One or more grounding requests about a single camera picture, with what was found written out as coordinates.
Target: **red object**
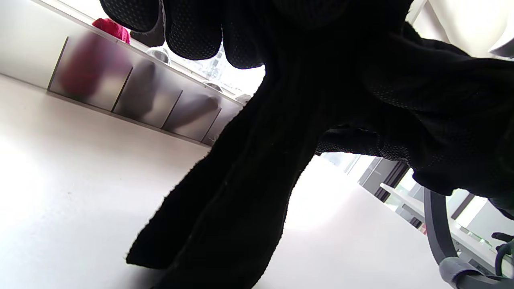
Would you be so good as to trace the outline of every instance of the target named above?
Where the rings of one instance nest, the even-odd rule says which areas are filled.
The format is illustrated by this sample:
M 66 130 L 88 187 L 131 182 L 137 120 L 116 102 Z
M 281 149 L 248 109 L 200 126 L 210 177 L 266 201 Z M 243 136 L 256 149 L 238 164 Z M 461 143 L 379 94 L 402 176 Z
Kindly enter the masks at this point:
M 92 25 L 130 44 L 129 32 L 123 26 L 112 21 L 111 19 L 98 18 L 93 22 Z
M 93 26 L 130 42 L 129 32 L 110 19 L 97 19 Z M 69 62 L 63 65 L 58 80 L 67 96 L 78 100 L 88 98 L 97 91 L 108 69 L 121 73 L 130 69 L 127 68 L 126 55 L 118 45 L 92 32 L 81 39 Z
M 428 234 L 427 232 L 427 224 L 423 224 L 419 229 L 418 229 L 420 232 L 423 233 L 423 235 L 426 235 Z

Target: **black cloth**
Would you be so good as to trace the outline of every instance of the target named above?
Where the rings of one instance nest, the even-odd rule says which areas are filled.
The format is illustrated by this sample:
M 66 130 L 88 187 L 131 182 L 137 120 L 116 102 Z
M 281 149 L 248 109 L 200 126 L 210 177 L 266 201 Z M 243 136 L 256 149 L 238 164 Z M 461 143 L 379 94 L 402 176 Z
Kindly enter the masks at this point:
M 101 3 L 132 30 L 157 21 L 158 0 Z M 233 66 L 264 63 L 266 76 L 166 197 L 127 262 L 167 268 L 156 289 L 253 287 L 316 150 L 405 161 L 420 184 L 441 193 L 457 185 L 506 191 L 512 64 L 422 40 L 404 23 L 410 3 L 164 1 L 175 53 L 205 59 L 223 41 Z M 485 176 L 467 167 L 473 161 Z
M 157 22 L 152 30 L 148 32 L 138 32 L 136 30 L 130 31 L 131 38 L 148 47 L 162 46 L 164 44 L 164 19 L 162 17 L 163 7 L 161 1 L 159 1 L 158 13 Z
M 410 25 L 402 36 L 383 39 L 387 57 L 359 68 L 382 107 L 328 130 L 317 151 L 404 161 L 424 187 L 466 189 L 514 220 L 514 63 L 470 57 Z

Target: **white desk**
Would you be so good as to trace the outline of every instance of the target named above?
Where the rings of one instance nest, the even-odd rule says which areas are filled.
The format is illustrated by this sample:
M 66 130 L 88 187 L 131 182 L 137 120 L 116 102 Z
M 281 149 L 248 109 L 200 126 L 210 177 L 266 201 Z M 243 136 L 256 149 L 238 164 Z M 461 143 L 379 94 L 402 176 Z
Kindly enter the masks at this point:
M 0 288 L 148 289 L 124 257 L 206 152 L 0 76 Z M 315 158 L 256 289 L 450 289 L 425 236 Z
M 380 184 L 380 186 L 394 197 L 400 199 L 403 202 L 403 209 L 411 213 L 418 220 L 425 222 L 425 205 L 422 202 L 411 196 L 402 194 L 386 184 Z M 452 218 L 448 218 L 448 225 L 450 227 L 450 233 L 455 247 L 462 250 L 462 252 L 477 261 L 480 265 L 494 273 L 494 260 L 496 258 L 496 253 L 489 250 L 486 245 L 482 245 L 473 237 L 461 231 L 461 226 Z M 502 270 L 503 274 L 506 276 L 512 276 L 514 267 L 509 264 L 509 262 L 504 261 L 502 264 Z

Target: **glove finger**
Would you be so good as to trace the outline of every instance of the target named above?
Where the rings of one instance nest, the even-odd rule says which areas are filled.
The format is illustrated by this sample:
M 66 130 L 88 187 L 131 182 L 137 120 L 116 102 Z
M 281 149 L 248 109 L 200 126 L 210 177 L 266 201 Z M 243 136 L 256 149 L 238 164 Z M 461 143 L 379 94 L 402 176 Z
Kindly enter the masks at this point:
M 484 84 L 469 77 L 482 60 L 430 43 L 427 48 L 390 34 L 380 42 L 385 57 L 366 60 L 360 73 L 367 90 L 388 104 L 416 111 L 444 113 L 476 109 L 487 100 Z
M 165 37 L 170 49 L 189 60 L 214 57 L 222 41 L 220 1 L 164 0 Z
M 353 128 L 331 129 L 323 134 L 316 152 L 345 152 L 371 156 L 381 156 L 378 149 L 378 135 Z
M 148 47 L 158 47 L 164 44 L 164 16 L 162 2 L 159 1 L 159 16 L 157 23 L 148 32 L 131 31 L 130 36 Z
M 159 18 L 159 0 L 100 0 L 103 11 L 118 24 L 134 31 L 152 30 Z
M 255 68 L 263 65 L 257 48 L 249 34 L 245 31 L 245 25 L 240 19 L 240 13 L 236 6 L 228 3 L 225 6 L 223 17 L 223 48 L 227 61 L 239 69 Z
M 514 236 L 511 236 L 511 235 L 507 235 L 505 233 L 500 233 L 500 232 L 496 232 L 496 233 L 493 233 L 491 235 L 491 237 L 493 237 L 494 239 L 497 239 L 497 240 L 500 240 L 500 241 L 503 241 L 505 243 L 508 243 L 512 240 L 514 240 Z

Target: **window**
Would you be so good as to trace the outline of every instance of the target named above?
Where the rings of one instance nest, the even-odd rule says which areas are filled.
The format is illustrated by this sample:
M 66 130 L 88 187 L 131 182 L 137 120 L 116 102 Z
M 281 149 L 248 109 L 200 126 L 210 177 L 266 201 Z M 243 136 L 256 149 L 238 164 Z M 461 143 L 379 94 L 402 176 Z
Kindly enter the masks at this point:
M 412 169 L 409 169 L 395 189 L 403 194 L 409 194 L 409 192 L 412 191 L 412 189 L 414 189 L 414 186 L 416 186 L 417 184 L 416 181 L 412 178 L 413 174 L 414 171 Z
M 188 60 L 174 54 L 167 45 L 164 48 L 170 53 L 171 59 L 175 62 L 194 71 L 206 80 L 221 84 L 223 88 L 228 89 L 235 95 L 243 93 L 253 95 L 257 88 L 259 88 L 266 73 L 264 65 L 252 69 L 237 69 L 233 67 L 225 57 L 223 45 L 215 57 L 198 61 Z
M 326 158 L 336 167 L 341 169 L 345 174 L 350 172 L 350 170 L 359 159 L 359 155 L 344 152 L 322 153 L 321 157 Z

